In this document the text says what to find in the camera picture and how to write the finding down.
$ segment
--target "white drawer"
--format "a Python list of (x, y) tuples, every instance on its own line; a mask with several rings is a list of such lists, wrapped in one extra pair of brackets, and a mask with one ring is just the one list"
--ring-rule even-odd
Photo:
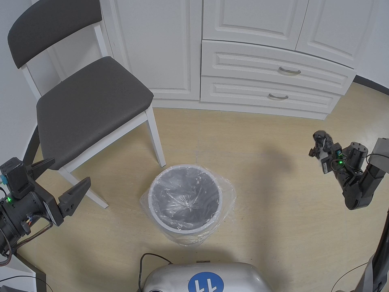
[(269, 81), (201, 77), (202, 102), (258, 105), (330, 113), (340, 96), (330, 92)]
[[(280, 67), (300, 73), (284, 72)], [(201, 74), (285, 83), (344, 95), (356, 72), (303, 53), (253, 44), (203, 40)]]

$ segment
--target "wooden floor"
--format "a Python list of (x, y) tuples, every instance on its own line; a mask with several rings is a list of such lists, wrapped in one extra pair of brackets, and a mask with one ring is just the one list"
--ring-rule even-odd
[[(54, 292), (135, 292), (145, 252), (173, 263), (251, 263), (275, 291), (330, 292), (341, 275), (374, 253), (389, 206), (389, 176), (369, 207), (349, 211), (333, 174), (324, 175), (308, 152), (312, 134), (320, 129), (343, 147), (357, 141), (371, 151), (378, 137), (389, 136), (389, 96), (353, 84), (324, 121), (185, 109), (154, 112), (167, 167), (197, 163), (229, 179), (237, 194), (234, 215), (197, 248), (165, 238), (139, 204), (162, 171), (143, 124), (73, 172), (79, 179), (90, 176), (93, 190), (110, 206), (102, 209), (85, 197), (60, 227), (20, 250), (47, 274)], [(56, 197), (70, 187), (55, 171), (38, 182)], [(158, 258), (147, 257), (143, 278), (161, 265)], [(362, 270), (346, 275), (334, 291), (355, 288)]]

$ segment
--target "white logo symbol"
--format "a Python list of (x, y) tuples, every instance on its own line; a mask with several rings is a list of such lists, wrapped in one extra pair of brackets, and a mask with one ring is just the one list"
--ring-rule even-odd
[[(196, 292), (204, 292), (205, 288), (200, 289), (198, 285), (198, 280), (195, 280), (194, 283), (196, 285)], [(217, 287), (212, 288), (212, 283), (210, 278), (207, 279), (207, 283), (208, 283), (208, 292), (214, 292), (217, 289)]]

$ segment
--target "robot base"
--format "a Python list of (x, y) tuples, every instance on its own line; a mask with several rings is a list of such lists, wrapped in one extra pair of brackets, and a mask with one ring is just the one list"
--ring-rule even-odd
[(171, 264), (154, 270), (143, 292), (272, 292), (250, 264), (197, 263)]

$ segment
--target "cabinet base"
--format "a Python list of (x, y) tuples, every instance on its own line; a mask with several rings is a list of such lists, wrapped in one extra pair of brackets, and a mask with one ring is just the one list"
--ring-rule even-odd
[(184, 108), (184, 109), (194, 109), (194, 110), (238, 111), (241, 113), (257, 113), (257, 114), (277, 114), (281, 116), (292, 116), (292, 117), (320, 119), (320, 120), (324, 120), (328, 115), (325, 113), (317, 113), (314, 111), (305, 111), (305, 110), (297, 110), (297, 109), (201, 102), (199, 100), (153, 99), (153, 107)]

